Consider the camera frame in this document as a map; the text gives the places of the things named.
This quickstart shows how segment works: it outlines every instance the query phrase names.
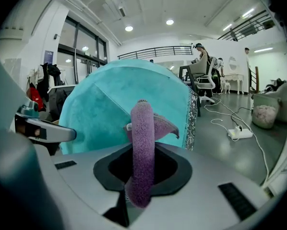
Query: white extension cord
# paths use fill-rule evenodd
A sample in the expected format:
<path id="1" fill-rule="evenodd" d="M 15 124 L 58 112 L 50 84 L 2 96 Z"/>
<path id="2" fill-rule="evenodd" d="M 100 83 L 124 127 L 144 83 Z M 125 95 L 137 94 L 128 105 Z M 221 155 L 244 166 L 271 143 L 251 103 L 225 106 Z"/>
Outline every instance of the white extension cord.
<path id="1" fill-rule="evenodd" d="M 257 136 L 254 134 L 254 132 L 252 131 L 252 129 L 250 128 L 250 126 L 247 125 L 246 122 L 245 122 L 241 117 L 239 117 L 235 112 L 233 112 L 230 108 L 228 108 L 226 105 L 224 105 L 224 104 L 221 102 L 220 99 L 215 98 L 215 97 L 214 97 L 213 99 L 217 100 L 218 102 L 215 103 L 214 105 L 205 105 L 205 106 L 204 106 L 204 109 L 205 109 L 205 110 L 207 110 L 208 112 L 211 112 L 211 113 L 218 113 L 218 114 L 221 114 L 221 115 L 232 116 L 232 118 L 235 118 L 235 119 L 237 119 L 237 120 L 243 122 L 243 123 L 247 126 L 247 128 L 250 130 L 250 132 L 253 133 L 253 136 L 255 137 L 255 140 L 256 140 L 256 142 L 257 142 L 257 144 L 258 144 L 258 147 L 259 147 L 260 150 L 262 151 L 263 160 L 264 160 L 264 164 L 265 164 L 265 167 L 266 167 L 266 177 L 265 177 L 264 183 L 263 183 L 263 185 L 262 185 L 262 187 L 265 188 L 267 179 L 268 179 L 268 177 L 269 177 L 269 169 L 268 169 L 267 162 L 266 162 L 265 152 L 264 152 L 263 148 L 260 146 Z M 220 113 L 220 112 L 208 110 L 208 109 L 206 108 L 206 106 L 215 106 L 215 105 L 218 105 L 218 104 L 222 104 L 226 109 L 228 109 L 229 111 L 231 111 L 233 114 L 230 115 L 230 114 Z M 213 123 L 214 120 L 220 120 L 221 122 L 222 122 L 223 120 L 221 120 L 220 118 L 216 118 L 216 119 L 211 120 L 211 123 L 212 123 L 212 124 L 215 124 L 215 125 L 219 125 L 219 126 L 225 128 L 226 131 L 228 132 L 227 128 L 224 127 L 223 125 L 217 124 L 217 123 Z"/>

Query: purple plush toy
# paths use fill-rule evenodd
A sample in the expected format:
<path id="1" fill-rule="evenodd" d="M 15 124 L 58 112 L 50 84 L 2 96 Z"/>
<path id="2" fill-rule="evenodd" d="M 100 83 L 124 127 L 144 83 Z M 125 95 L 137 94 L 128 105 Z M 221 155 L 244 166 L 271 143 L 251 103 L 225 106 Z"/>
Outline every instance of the purple plush toy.
<path id="1" fill-rule="evenodd" d="M 163 116 L 153 114 L 151 105 L 139 100 L 131 110 L 132 125 L 125 129 L 133 142 L 133 173 L 125 185 L 126 195 L 131 203 L 145 208 L 150 202 L 150 192 L 154 183 L 155 140 L 168 133 L 179 138 L 179 130 Z"/>

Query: black cable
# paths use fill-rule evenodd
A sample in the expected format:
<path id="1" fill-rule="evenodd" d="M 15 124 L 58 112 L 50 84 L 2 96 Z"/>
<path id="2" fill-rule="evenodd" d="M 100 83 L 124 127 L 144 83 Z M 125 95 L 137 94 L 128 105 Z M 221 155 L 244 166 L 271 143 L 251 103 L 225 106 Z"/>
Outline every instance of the black cable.
<path id="1" fill-rule="evenodd" d="M 242 108 L 251 111 L 251 109 L 248 109 L 248 108 L 246 108 L 246 107 L 240 107 L 237 112 L 235 112 L 235 113 L 233 113 L 233 114 L 231 115 L 232 121 L 233 121 L 234 123 L 236 123 L 237 126 L 239 126 L 239 124 L 233 119 L 232 116 L 233 116 L 234 114 L 237 114 L 237 113 L 240 111 L 240 109 L 242 109 Z"/>

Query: trash bin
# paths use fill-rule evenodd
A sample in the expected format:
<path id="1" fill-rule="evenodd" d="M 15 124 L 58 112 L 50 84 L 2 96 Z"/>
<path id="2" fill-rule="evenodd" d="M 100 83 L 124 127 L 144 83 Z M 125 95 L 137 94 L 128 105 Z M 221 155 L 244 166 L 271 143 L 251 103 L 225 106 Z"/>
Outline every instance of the trash bin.
<path id="1" fill-rule="evenodd" d="M 261 128 L 272 128 L 279 111 L 280 98 L 266 94 L 253 96 L 252 122 Z"/>

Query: linear ceiling light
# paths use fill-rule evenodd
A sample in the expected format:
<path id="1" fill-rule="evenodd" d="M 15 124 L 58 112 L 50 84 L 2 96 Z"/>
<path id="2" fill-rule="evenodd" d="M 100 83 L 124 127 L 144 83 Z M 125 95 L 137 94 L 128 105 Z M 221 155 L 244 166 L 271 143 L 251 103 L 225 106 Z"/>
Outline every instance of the linear ceiling light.
<path id="1" fill-rule="evenodd" d="M 166 21 L 166 24 L 167 24 L 167 25 L 172 25 L 173 23 L 174 23 L 173 20 L 167 20 L 167 21 Z"/>
<path id="2" fill-rule="evenodd" d="M 252 11 L 254 11 L 254 9 L 250 9 L 247 13 L 244 13 L 244 14 L 242 15 L 242 17 L 247 16 L 247 15 L 250 14 Z"/>
<path id="3" fill-rule="evenodd" d="M 223 29 L 223 31 L 225 31 L 226 29 L 228 29 L 230 26 L 232 26 L 232 24 L 226 26 L 226 27 Z"/>
<path id="4" fill-rule="evenodd" d="M 259 53 L 259 52 L 263 52 L 263 51 L 267 51 L 267 50 L 272 50 L 273 48 L 264 48 L 264 49 L 259 49 L 259 50 L 255 50 L 255 53 Z"/>
<path id="5" fill-rule="evenodd" d="M 133 27 L 129 25 L 129 26 L 125 27 L 125 30 L 127 32 L 131 32 L 133 30 Z"/>

